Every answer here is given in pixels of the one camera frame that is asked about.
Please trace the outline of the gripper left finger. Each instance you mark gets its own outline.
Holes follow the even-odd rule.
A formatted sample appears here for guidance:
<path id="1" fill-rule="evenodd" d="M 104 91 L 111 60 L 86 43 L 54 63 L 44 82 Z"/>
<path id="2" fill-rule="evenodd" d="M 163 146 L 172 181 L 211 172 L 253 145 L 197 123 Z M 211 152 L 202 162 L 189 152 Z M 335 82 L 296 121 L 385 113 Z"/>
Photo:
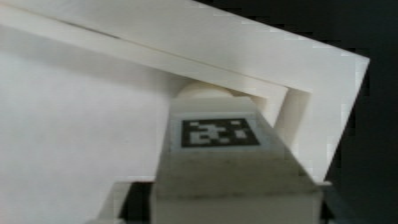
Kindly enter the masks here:
<path id="1" fill-rule="evenodd" d="M 150 224 L 150 181 L 117 182 L 97 217 L 85 224 Z"/>

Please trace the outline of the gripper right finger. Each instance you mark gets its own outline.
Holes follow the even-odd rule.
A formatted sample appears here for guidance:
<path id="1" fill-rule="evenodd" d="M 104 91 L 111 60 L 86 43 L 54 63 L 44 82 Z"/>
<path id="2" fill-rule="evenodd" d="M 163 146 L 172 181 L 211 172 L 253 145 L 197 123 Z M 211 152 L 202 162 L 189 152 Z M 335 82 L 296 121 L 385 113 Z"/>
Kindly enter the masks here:
<path id="1" fill-rule="evenodd" d="M 362 224 L 353 210 L 342 201 L 330 182 L 319 184 L 323 192 L 319 224 Z"/>

